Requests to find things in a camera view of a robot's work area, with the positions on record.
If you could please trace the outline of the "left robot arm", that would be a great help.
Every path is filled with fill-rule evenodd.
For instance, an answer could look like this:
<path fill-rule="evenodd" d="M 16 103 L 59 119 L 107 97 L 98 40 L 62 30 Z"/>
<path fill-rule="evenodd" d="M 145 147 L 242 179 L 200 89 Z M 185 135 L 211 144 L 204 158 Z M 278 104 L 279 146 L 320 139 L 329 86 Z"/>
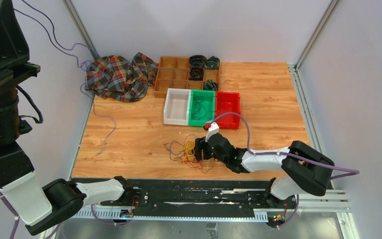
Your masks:
<path fill-rule="evenodd" d="M 10 0 L 0 0 L 0 200 L 33 236 L 47 229 L 57 231 L 65 220 L 83 207 L 105 201 L 130 205 L 133 187 L 123 177 L 94 183 L 56 179 L 45 186 L 37 180 L 34 166 L 17 143 L 31 131 L 25 115 L 18 112 L 20 84 L 40 72 L 29 61 L 29 47 Z"/>

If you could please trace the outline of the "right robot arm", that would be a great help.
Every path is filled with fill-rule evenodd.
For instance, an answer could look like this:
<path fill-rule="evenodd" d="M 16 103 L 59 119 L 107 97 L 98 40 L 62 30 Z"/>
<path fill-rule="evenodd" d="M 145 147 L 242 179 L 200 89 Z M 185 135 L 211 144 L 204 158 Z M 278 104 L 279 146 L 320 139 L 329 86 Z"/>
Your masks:
<path fill-rule="evenodd" d="M 290 146 L 268 150 L 248 150 L 234 147 L 227 138 L 215 133 L 210 138 L 195 140 L 194 156 L 197 161 L 215 159 L 232 172 L 282 171 L 284 177 L 272 178 L 262 196 L 262 202 L 278 207 L 288 197 L 308 193 L 324 196 L 335 163 L 302 141 Z"/>

